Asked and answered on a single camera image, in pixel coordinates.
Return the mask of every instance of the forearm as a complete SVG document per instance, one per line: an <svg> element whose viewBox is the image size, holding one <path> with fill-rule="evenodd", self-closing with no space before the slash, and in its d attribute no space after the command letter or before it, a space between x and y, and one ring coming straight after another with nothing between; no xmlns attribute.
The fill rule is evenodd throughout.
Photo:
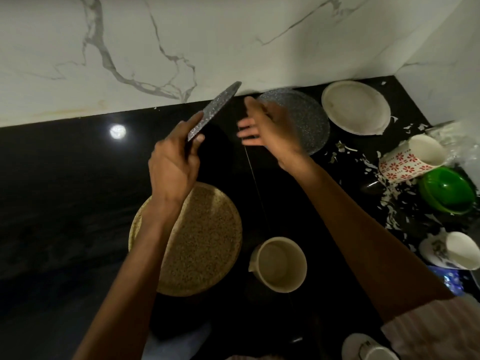
<svg viewBox="0 0 480 360"><path fill-rule="evenodd" d="M390 234L310 157L288 171L308 195L382 319L453 295L396 237Z"/></svg>
<svg viewBox="0 0 480 360"><path fill-rule="evenodd" d="M177 206L147 205L135 245L121 266L74 360L140 359L148 335L160 267Z"/></svg>

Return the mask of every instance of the green bowl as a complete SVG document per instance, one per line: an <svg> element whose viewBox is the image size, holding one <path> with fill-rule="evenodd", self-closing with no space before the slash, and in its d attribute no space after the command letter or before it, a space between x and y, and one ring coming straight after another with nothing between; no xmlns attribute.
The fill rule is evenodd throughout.
<svg viewBox="0 0 480 360"><path fill-rule="evenodd" d="M455 170L441 166L425 174L418 183L422 198L434 209L455 215L473 208L475 191Z"/></svg>

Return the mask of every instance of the person's left hand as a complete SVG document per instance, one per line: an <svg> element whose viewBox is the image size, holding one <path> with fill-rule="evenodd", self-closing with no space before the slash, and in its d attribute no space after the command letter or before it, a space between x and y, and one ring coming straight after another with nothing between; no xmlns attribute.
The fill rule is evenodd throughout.
<svg viewBox="0 0 480 360"><path fill-rule="evenodd" d="M193 139L188 154L185 152L187 135L198 124L204 113L194 114L188 121L180 121L172 132L155 144L148 161L152 184L151 206L169 206L181 209L198 176L200 159L197 151L204 141L203 134Z"/></svg>

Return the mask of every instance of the brown speckled plate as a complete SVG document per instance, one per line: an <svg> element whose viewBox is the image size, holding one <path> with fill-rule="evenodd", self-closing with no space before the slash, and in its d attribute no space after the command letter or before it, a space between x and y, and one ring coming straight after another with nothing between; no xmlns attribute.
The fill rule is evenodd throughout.
<svg viewBox="0 0 480 360"><path fill-rule="evenodd" d="M128 250L142 224L140 207L130 228ZM186 297L217 284L237 260L242 222L237 208L218 188L197 182L183 203L166 246L157 292Z"/></svg>

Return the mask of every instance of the white cup with red flowers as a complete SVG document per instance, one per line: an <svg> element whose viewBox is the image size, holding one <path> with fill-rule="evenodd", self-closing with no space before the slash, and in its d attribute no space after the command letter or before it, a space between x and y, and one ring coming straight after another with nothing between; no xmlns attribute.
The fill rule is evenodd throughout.
<svg viewBox="0 0 480 360"><path fill-rule="evenodd" d="M398 183L440 167L446 158L447 151L437 140L420 134L381 157L378 169L388 181Z"/></svg>

